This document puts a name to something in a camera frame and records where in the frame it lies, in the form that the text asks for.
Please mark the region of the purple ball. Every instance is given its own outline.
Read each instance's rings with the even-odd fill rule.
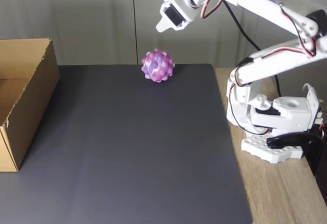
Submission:
[[[172,56],[168,52],[159,49],[148,52],[147,56],[142,59],[142,64],[141,69],[145,74],[145,78],[157,83],[172,76],[175,67]]]

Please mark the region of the wood grain surface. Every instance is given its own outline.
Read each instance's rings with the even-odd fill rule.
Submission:
[[[217,68],[216,77],[224,108],[226,84],[231,68]],[[271,79],[262,83],[261,93],[270,99],[277,93]],[[327,207],[305,158],[270,164],[241,151],[244,132],[229,124],[232,143],[244,182],[253,223],[327,223]]]

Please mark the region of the open cardboard box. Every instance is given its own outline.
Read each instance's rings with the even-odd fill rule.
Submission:
[[[0,171],[19,170],[58,80],[51,40],[0,40]]]

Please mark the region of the wall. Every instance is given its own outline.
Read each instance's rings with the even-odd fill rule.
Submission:
[[[18,36],[51,37],[59,64],[137,63],[133,0],[6,1]]]
[[[18,37],[7,0],[0,0],[0,36],[2,38]]]

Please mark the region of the gray table surface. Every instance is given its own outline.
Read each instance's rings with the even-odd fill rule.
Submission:
[[[60,67],[19,172],[0,173],[0,223],[251,223],[214,70]]]

